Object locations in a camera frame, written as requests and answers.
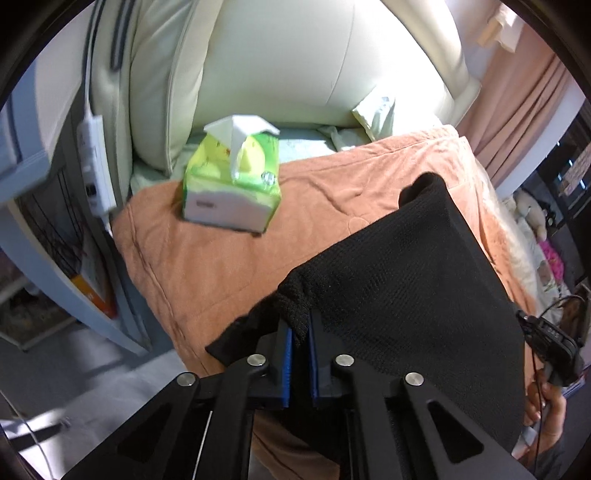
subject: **black knit fabric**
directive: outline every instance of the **black knit fabric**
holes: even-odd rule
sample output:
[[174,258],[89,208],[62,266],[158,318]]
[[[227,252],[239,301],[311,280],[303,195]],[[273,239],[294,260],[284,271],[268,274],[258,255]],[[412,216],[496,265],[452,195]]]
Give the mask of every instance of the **black knit fabric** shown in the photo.
[[295,332],[292,405],[279,418],[339,461],[344,426],[309,407],[309,311],[375,369],[428,378],[503,448],[524,402],[523,335],[506,292],[441,177],[423,174],[400,209],[295,268],[207,350],[230,364],[283,318]]

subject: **power strip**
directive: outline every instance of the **power strip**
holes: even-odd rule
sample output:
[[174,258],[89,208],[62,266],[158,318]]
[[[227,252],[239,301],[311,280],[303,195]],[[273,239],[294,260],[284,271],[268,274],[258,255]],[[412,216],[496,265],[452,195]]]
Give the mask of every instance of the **power strip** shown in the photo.
[[86,115],[78,125],[77,141],[90,212],[104,218],[117,204],[107,162],[103,117]]

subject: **teddy bear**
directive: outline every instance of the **teddy bear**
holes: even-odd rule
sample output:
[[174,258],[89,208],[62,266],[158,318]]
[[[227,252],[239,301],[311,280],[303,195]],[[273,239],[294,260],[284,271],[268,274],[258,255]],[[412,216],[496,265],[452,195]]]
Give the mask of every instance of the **teddy bear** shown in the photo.
[[542,283],[547,284],[551,280],[551,272],[560,285],[564,278],[564,263],[548,240],[548,230],[546,230],[546,224],[549,219],[548,209],[544,210],[536,199],[523,189],[518,189],[514,194],[514,198],[517,211],[525,218],[527,224],[534,231],[538,245],[547,260],[547,263],[541,263],[538,268],[538,275]]
[[514,195],[517,211],[525,218],[527,224],[535,233],[539,242],[544,242],[548,238],[546,230],[546,215],[540,204],[529,193],[523,189],[518,189]]

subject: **white wall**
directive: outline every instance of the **white wall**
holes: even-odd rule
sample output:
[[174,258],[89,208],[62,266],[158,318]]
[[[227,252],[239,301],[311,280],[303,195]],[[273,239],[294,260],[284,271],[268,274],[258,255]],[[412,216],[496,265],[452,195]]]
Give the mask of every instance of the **white wall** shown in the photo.
[[501,4],[499,0],[445,0],[460,34],[466,67],[470,74],[482,80],[498,44],[482,48],[476,40]]
[[579,110],[583,106],[585,95],[579,88],[579,85],[570,80],[566,94],[558,105],[556,113],[550,120],[548,126],[544,129],[538,140],[526,153],[525,157],[509,174],[509,176],[496,189],[496,194],[500,199],[511,195],[530,174],[542,163],[548,153],[554,148],[556,143],[566,132],[566,129],[573,122]]

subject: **tissue box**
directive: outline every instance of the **tissue box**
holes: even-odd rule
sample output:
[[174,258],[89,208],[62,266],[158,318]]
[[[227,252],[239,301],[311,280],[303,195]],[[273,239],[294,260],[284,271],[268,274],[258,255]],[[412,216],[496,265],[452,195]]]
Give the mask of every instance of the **tissue box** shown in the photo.
[[253,115],[206,125],[187,164],[183,216],[191,222],[263,233],[279,207],[279,130]]

